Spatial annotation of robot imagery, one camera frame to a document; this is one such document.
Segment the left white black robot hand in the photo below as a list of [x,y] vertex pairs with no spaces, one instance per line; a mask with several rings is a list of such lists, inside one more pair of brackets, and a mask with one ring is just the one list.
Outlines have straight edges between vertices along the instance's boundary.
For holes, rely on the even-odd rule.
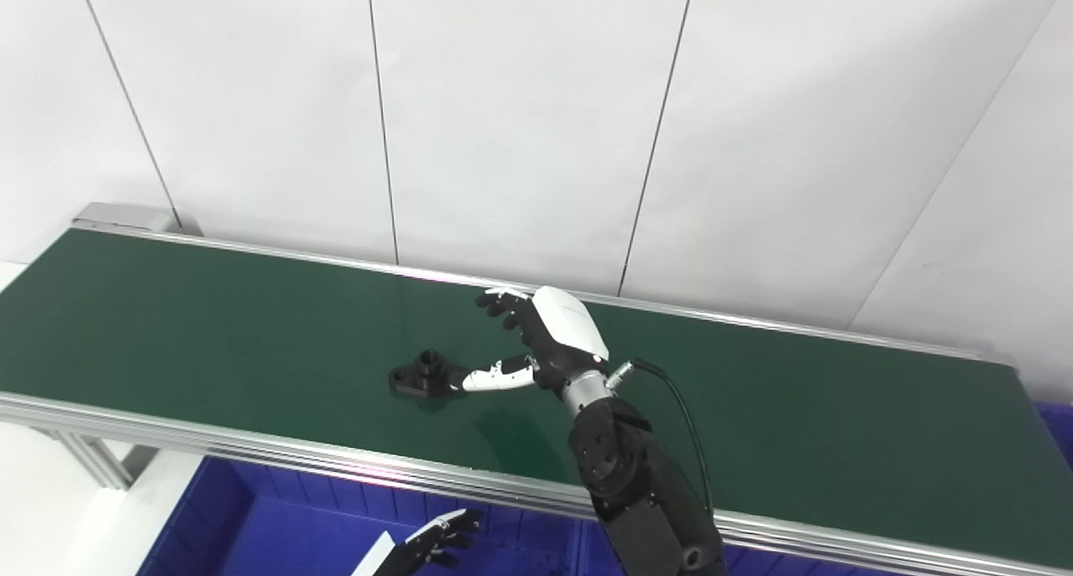
[[429,564],[456,568],[459,558],[449,549],[472,545],[484,513],[480,509],[455,509],[433,517],[402,542],[395,542],[384,531],[353,568],[353,575],[414,575]]

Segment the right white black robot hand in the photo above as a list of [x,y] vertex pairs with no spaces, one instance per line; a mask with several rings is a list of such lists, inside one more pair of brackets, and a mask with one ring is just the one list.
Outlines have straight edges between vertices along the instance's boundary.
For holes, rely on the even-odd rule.
[[536,385],[560,394],[576,376],[605,376],[609,350],[586,305],[544,286],[533,293],[514,287],[488,287],[475,300],[505,330],[518,330],[526,353],[452,378],[459,392],[512,390]]

